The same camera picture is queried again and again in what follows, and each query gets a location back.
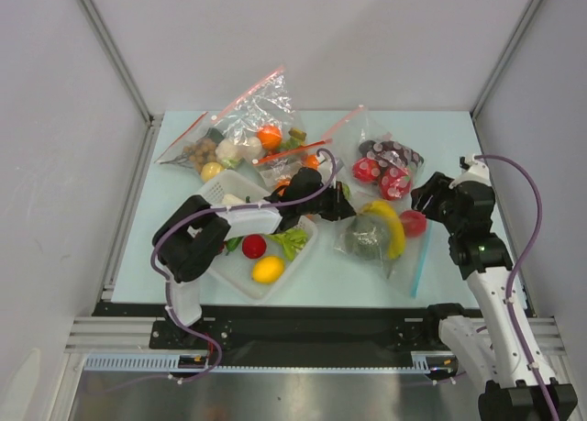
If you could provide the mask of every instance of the white basket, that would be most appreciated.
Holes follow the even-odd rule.
[[[235,171],[223,171],[204,184],[197,194],[203,196],[212,205],[220,205],[225,194],[233,194],[240,199],[249,196],[250,201],[256,203],[267,196],[269,192]],[[314,222],[302,216],[295,228],[304,230],[308,234],[308,241],[291,262],[284,257],[281,245],[268,238],[265,239],[267,242],[265,255],[277,255],[285,260],[285,271],[276,282],[265,284],[253,281],[250,274],[257,260],[251,260],[242,254],[240,246],[229,255],[223,251],[222,254],[216,256],[207,272],[239,292],[251,303],[263,304],[294,275],[316,242],[318,229]]]

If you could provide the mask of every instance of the banana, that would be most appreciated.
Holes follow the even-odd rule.
[[[392,232],[392,241],[387,249],[389,259],[399,258],[405,250],[405,233],[402,221],[395,213],[395,210],[382,199],[376,199],[370,204],[366,204],[360,210],[361,213],[369,213],[383,218],[387,227]]]

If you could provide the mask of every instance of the white wall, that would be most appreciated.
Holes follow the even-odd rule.
[[[97,292],[145,126],[74,0],[0,0],[0,39],[0,404],[39,348],[37,421]]]
[[[546,0],[479,120],[487,152],[516,158],[535,176],[544,223],[525,266],[541,315],[556,317],[579,396],[587,394],[587,0]],[[535,204],[523,179],[492,166],[515,241],[525,243]]]
[[[470,110],[528,0],[95,0],[151,112],[275,66],[299,107]]]

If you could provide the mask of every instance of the table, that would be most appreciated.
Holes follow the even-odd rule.
[[[318,140],[347,113],[302,112],[308,140]],[[201,187],[202,182],[195,172],[160,166],[153,161],[201,114],[201,111],[169,111],[163,118],[117,273],[112,302],[164,303],[164,281],[150,267],[150,242],[155,231],[188,196]],[[371,116],[388,127],[400,142],[425,157],[426,164],[419,183],[425,182],[436,171],[449,176],[458,175],[459,157],[480,152],[467,112],[371,111]],[[259,175],[250,166],[241,165],[238,171],[262,185]],[[493,231],[506,240],[504,224],[497,209],[493,213]],[[431,225],[430,242],[416,297],[399,291],[380,273],[365,270],[360,262],[335,252],[333,243],[336,232],[336,225],[325,221],[319,223],[316,247],[299,271],[270,297],[266,305],[411,308],[456,302],[465,307],[478,307],[449,257],[448,233],[440,224]],[[201,303],[250,305],[211,276],[201,278]]]

